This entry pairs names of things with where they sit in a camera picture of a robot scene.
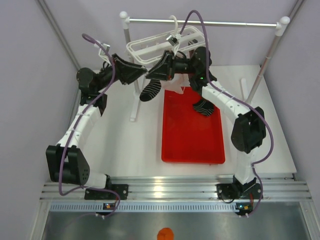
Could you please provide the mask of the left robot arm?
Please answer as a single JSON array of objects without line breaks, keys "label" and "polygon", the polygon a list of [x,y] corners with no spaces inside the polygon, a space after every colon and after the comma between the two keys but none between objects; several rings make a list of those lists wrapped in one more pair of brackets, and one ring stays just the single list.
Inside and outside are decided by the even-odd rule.
[{"label": "left robot arm", "polygon": [[78,70],[76,80],[81,93],[78,111],[64,136],[45,151],[53,182],[95,188],[103,199],[113,194],[108,176],[90,169],[82,148],[107,107],[105,90],[116,81],[129,85],[146,72],[142,65],[128,62],[115,53],[111,62],[104,62],[98,73],[88,67]]}]

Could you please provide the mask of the black striped sock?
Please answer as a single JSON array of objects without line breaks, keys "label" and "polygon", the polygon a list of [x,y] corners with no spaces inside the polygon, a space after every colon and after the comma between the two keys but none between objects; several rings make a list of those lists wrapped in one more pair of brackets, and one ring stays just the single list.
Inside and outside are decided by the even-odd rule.
[{"label": "black striped sock", "polygon": [[200,99],[198,102],[194,103],[192,106],[197,113],[205,117],[211,116],[215,109],[215,106],[213,103],[203,98]]},{"label": "black striped sock", "polygon": [[139,99],[142,102],[148,102],[154,99],[162,88],[161,82],[156,79],[151,79],[146,87],[142,90],[139,95]]}]

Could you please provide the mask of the white clip sock hanger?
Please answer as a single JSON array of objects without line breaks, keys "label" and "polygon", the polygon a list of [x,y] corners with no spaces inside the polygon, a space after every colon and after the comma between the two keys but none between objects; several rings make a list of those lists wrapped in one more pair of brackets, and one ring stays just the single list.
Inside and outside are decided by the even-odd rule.
[{"label": "white clip sock hanger", "polygon": [[196,27],[187,25],[185,28],[179,28],[177,18],[174,15],[169,18],[174,23],[173,30],[127,43],[127,52],[137,63],[145,66],[155,64],[160,60],[165,50],[172,51],[172,46],[166,41],[169,34],[179,33],[182,35],[178,52],[188,53],[206,45],[204,34]]}]

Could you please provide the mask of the pale pink sock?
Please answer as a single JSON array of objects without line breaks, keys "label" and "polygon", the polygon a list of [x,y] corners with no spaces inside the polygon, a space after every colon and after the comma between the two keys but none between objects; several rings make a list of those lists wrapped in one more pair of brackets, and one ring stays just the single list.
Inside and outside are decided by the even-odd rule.
[{"label": "pale pink sock", "polygon": [[189,77],[187,74],[175,74],[170,81],[163,81],[161,87],[164,90],[182,95],[188,86]]}]

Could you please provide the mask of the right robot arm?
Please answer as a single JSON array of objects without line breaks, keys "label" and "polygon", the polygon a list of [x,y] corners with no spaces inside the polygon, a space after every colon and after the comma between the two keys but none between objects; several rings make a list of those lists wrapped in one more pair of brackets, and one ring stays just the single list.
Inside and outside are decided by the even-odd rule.
[{"label": "right robot arm", "polygon": [[146,74],[155,83],[171,81],[176,74],[187,74],[191,89],[201,99],[193,109],[210,116],[215,108],[223,111],[233,123],[231,142],[238,151],[238,163],[233,175],[233,192],[238,198],[246,198],[257,182],[254,171],[254,152],[266,137],[264,111],[253,108],[224,90],[218,79],[209,70],[211,53],[204,47],[196,48],[190,58],[178,57],[171,50],[165,50],[161,59]]}]

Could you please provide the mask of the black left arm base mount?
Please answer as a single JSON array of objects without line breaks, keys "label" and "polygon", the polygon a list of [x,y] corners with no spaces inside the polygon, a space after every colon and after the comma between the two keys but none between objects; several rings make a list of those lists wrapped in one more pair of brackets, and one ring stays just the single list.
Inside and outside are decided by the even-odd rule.
[{"label": "black left arm base mount", "polygon": [[128,184],[112,184],[110,189],[86,189],[85,200],[127,200]]}]

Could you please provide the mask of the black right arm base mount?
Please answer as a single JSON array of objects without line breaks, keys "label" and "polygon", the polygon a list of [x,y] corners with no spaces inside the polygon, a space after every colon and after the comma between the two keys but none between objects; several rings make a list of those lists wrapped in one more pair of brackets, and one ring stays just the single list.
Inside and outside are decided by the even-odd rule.
[{"label": "black right arm base mount", "polygon": [[217,197],[225,203],[232,203],[235,200],[259,200],[263,198],[261,185],[220,183],[216,185]]}]

